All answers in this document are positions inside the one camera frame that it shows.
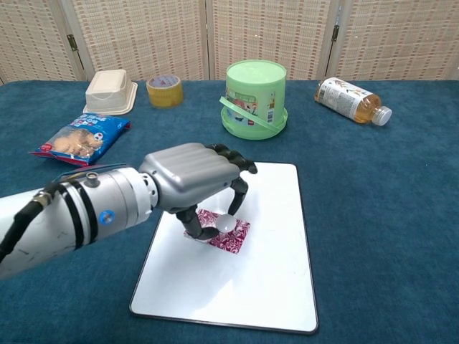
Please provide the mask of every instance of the woven folding screen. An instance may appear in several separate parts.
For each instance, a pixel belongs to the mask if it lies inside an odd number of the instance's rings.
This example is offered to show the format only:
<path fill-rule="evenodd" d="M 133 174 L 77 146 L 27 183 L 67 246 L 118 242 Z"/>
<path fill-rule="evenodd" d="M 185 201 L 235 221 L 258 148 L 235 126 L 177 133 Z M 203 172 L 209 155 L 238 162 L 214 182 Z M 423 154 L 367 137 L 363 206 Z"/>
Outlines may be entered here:
<path fill-rule="evenodd" d="M 73 0 L 73 4 L 95 71 L 123 68 L 133 80 L 169 73 L 184 80 L 207 79 L 203 1 Z"/>
<path fill-rule="evenodd" d="M 316 78 L 330 1 L 209 2 L 216 79 L 224 79 L 227 67 L 243 59 L 278 62 L 288 79 Z"/>
<path fill-rule="evenodd" d="M 355 0 L 337 75 L 441 80 L 459 56 L 459 0 Z"/>
<path fill-rule="evenodd" d="M 0 1 L 0 69 L 8 81 L 77 80 L 51 3 Z"/>

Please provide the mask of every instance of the blue logo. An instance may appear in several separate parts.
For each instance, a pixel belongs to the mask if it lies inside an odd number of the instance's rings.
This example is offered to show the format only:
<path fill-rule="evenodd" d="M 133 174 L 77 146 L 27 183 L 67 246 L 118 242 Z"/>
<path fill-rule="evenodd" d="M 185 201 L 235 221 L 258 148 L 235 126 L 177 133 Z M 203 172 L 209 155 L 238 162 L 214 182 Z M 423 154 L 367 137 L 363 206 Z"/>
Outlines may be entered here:
<path fill-rule="evenodd" d="M 111 224 L 115 220 L 115 213 L 111 210 L 104 210 L 99 215 L 99 221 L 101 224 Z"/>

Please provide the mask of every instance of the juice bottle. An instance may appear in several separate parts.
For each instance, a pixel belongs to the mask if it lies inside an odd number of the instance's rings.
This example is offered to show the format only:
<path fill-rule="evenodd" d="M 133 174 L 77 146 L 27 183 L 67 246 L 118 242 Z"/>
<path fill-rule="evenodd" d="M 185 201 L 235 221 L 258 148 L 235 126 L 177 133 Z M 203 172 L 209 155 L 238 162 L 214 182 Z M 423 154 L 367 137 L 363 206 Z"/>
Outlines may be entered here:
<path fill-rule="evenodd" d="M 378 95 L 337 77 L 320 82 L 314 100 L 357 123 L 384 125 L 392 115 Z"/>

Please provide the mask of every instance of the small square packet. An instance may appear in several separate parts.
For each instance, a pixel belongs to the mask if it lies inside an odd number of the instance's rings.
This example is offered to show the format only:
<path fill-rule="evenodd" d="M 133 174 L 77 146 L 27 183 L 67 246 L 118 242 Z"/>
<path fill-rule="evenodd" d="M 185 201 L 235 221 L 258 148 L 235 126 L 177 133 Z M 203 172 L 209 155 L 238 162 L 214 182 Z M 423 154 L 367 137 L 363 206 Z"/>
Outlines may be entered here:
<path fill-rule="evenodd" d="M 215 227 L 215 221 L 218 219 L 220 214 L 214 213 L 206 209 L 198 210 L 198 219 L 202 227 Z M 250 229 L 250 223 L 236 219 L 236 228 L 228 233 L 220 233 L 215 238 L 202 241 L 206 242 L 209 245 L 215 246 L 219 249 L 238 254 L 241 250 L 242 243 L 244 242 L 245 237 Z"/>

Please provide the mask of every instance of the table surface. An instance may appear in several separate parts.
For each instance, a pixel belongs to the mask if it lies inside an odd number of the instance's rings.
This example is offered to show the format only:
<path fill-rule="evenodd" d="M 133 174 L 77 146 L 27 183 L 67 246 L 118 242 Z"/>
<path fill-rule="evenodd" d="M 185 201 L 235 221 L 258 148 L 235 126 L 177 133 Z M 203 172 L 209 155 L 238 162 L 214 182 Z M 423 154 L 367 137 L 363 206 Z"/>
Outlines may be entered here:
<path fill-rule="evenodd" d="M 287 128 L 269 140 L 221 124 L 223 81 L 184 82 L 185 101 L 150 106 L 139 82 L 132 128 L 99 163 L 224 143 L 294 163 L 303 195 L 319 329 L 304 336 L 142 319 L 129 303 L 160 211 L 145 223 L 0 281 L 0 343 L 456 343 L 459 338 L 459 82 L 355 82 L 394 114 L 358 125 L 288 81 Z M 76 118 L 88 82 L 0 87 L 0 196 L 73 169 L 28 154 Z"/>

